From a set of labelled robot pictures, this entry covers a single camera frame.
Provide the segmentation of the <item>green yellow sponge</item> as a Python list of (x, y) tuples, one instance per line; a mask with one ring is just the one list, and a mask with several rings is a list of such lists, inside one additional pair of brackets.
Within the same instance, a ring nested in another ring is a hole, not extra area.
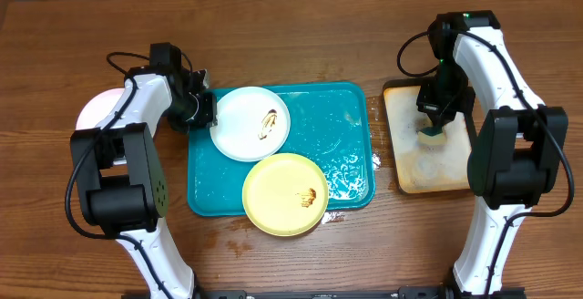
[(442, 127), (426, 127), (417, 132), (418, 141), (425, 146), (443, 146), (446, 135)]

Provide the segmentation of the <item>white plate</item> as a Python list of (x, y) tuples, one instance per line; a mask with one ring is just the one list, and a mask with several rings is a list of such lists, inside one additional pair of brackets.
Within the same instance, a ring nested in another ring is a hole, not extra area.
[(116, 106), (123, 92), (123, 88), (112, 88), (88, 101), (78, 115), (76, 130), (93, 129)]
[(230, 159), (263, 160), (276, 153), (291, 129), (290, 112), (273, 91), (236, 88), (217, 103), (217, 124), (210, 128), (215, 147)]

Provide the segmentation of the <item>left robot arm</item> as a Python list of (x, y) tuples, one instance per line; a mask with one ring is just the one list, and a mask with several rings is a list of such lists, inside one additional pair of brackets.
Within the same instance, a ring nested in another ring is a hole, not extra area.
[(146, 60), (124, 71), (123, 92), (106, 116), (72, 134), (65, 214), (82, 236), (122, 245), (150, 297), (201, 298), (165, 219), (168, 187), (154, 137), (161, 119), (182, 133), (216, 125), (217, 98), (208, 71), (194, 69), (177, 46), (153, 44)]

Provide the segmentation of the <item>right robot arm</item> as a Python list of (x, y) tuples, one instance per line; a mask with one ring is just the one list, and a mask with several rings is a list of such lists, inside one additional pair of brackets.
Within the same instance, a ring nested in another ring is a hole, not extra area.
[(439, 63), (416, 100), (432, 122), (421, 136), (440, 137), (456, 113), (470, 114), (474, 99), (485, 114), (481, 129), (470, 137), (467, 161), (475, 211), (451, 282), (441, 295), (523, 298), (524, 291), (505, 290), (501, 282), (520, 224), (536, 216), (533, 207), (553, 189), (560, 169), (568, 179), (566, 202), (543, 217), (565, 212), (574, 199), (574, 177), (563, 151), (567, 113), (547, 106), (522, 78), (493, 12), (440, 14), (424, 34)]

